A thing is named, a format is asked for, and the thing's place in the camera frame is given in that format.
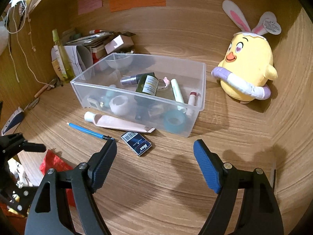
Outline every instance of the white round tag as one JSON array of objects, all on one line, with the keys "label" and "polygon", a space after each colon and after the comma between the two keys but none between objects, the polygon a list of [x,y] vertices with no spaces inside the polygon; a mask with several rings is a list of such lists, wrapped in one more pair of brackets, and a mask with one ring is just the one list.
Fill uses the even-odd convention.
[{"label": "white round tag", "polygon": [[281,33],[281,26],[273,20],[270,20],[270,19],[264,20],[263,26],[265,30],[271,34],[277,35]]}]

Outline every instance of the barcode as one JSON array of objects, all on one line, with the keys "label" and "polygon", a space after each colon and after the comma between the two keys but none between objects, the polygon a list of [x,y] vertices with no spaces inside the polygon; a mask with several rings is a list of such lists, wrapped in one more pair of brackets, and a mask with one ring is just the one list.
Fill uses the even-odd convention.
[{"label": "barcode", "polygon": [[122,136],[122,138],[123,138],[126,142],[128,142],[128,141],[130,141],[133,137],[135,137],[137,134],[138,134],[137,132],[127,132],[127,133],[125,133],[125,134]]}]

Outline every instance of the bunny ear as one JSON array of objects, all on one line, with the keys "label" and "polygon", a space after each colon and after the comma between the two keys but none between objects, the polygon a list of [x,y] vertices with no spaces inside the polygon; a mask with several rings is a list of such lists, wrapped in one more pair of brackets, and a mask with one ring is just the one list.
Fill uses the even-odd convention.
[{"label": "bunny ear", "polygon": [[270,11],[264,12],[263,15],[261,16],[260,21],[257,24],[257,26],[252,29],[252,32],[256,33],[258,35],[263,35],[263,34],[268,33],[268,31],[266,31],[264,26],[263,26],[263,22],[266,19],[270,19],[274,22],[277,22],[276,16],[273,12],[270,12]]},{"label": "bunny ear", "polygon": [[245,16],[235,3],[230,0],[223,1],[223,10],[242,31],[251,32]]}]

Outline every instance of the plush toy eye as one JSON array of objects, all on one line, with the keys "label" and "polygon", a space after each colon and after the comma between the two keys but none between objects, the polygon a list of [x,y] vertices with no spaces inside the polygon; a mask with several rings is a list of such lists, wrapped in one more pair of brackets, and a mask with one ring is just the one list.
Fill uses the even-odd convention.
[{"label": "plush toy eye", "polygon": [[236,49],[235,49],[235,52],[236,53],[239,53],[242,48],[244,47],[244,44],[242,42],[239,42],[237,45],[236,45]]},{"label": "plush toy eye", "polygon": [[232,48],[232,43],[230,43],[230,45],[229,45],[229,47],[228,47],[228,51],[227,51],[227,52],[229,52],[231,48]]}]

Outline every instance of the clear plastic box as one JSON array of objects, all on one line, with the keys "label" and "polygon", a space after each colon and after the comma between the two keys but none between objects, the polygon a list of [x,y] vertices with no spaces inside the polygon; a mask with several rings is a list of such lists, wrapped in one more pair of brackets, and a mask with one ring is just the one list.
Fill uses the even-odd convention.
[{"label": "clear plastic box", "polygon": [[[176,79],[184,104],[176,102],[170,85],[156,96],[135,92],[137,85],[123,86],[120,79],[154,72],[158,79]],[[83,107],[188,137],[204,109],[206,64],[173,57],[143,54],[110,54],[71,81]],[[188,105],[190,92],[196,105]]]}]

